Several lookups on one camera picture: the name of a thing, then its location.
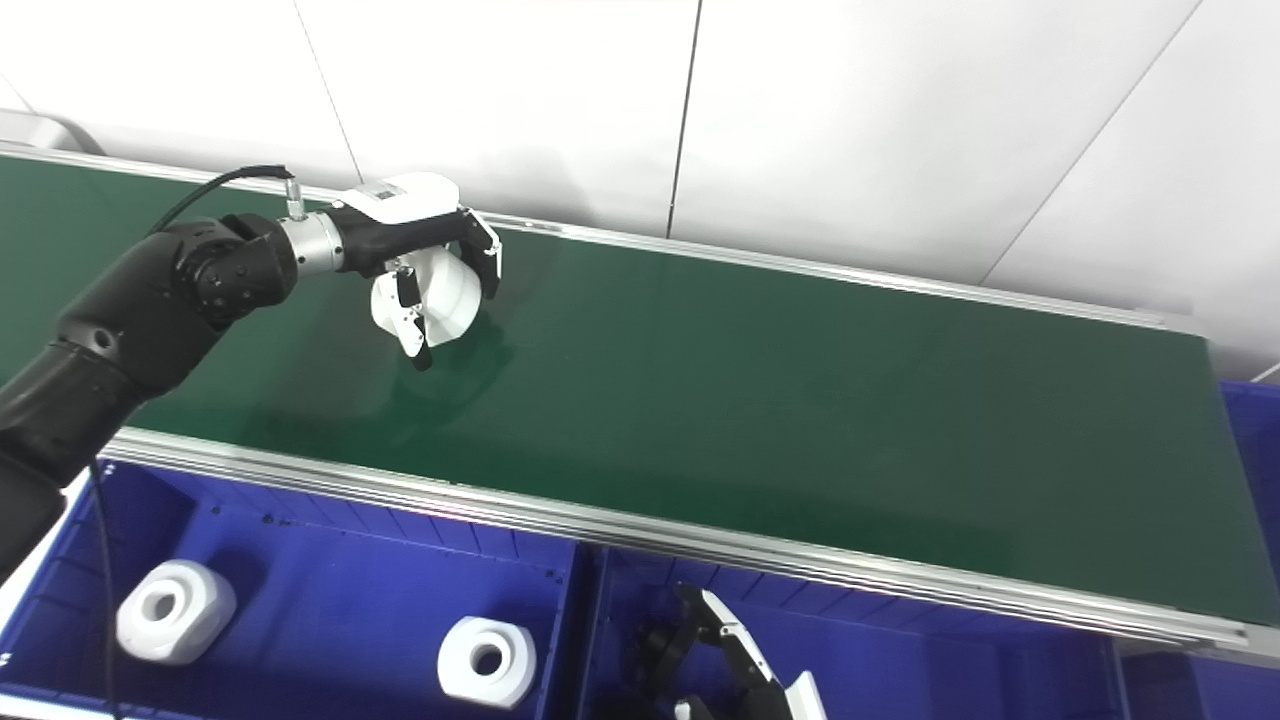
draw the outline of blue bin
hole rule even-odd
[[[549,710],[579,547],[563,538],[119,464],[105,480],[124,596],[173,557],[234,587],[232,623],[195,664],[116,653],[129,716],[526,720]],[[87,495],[0,637],[0,693],[104,710],[105,602]],[[513,711],[445,697],[444,634],[466,615],[529,628],[534,688]]]
[[[579,717],[635,697],[632,647],[680,619],[671,588],[714,592],[778,679],[812,670],[831,720],[1124,720],[1110,638],[929,602],[626,550],[600,560]],[[695,646],[673,696],[732,697],[721,652]]]
[[[1280,671],[1161,652],[1125,660],[1133,720],[1275,720]]]
[[[1221,388],[1271,568],[1280,579],[1280,387],[1226,382]]]

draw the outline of black cable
hole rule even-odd
[[[102,584],[106,589],[106,611],[102,618],[102,694],[114,720],[123,720],[115,694],[115,574],[111,571],[111,538],[106,532],[106,505],[102,502],[102,470],[97,459],[88,464],[88,488],[97,515],[97,539],[102,551]]]
[[[147,234],[157,233],[165,229],[166,227],[169,227],[169,223],[174,220],[174,218],[182,214],[183,210],[191,208],[192,204],[195,204],[201,197],[209,195],[212,190],[221,187],[233,179],[239,179],[239,178],[291,179],[292,177],[293,173],[287,170],[284,165],[246,165],[243,168],[234,169],[229,173],[223,173],[216,178],[206,182],[205,184],[187,193],[187,196],[179,200],[177,205],[170,208],[169,211],[164,214],[164,217],[156,220],[156,224],[151,225],[151,229],[147,231]]]

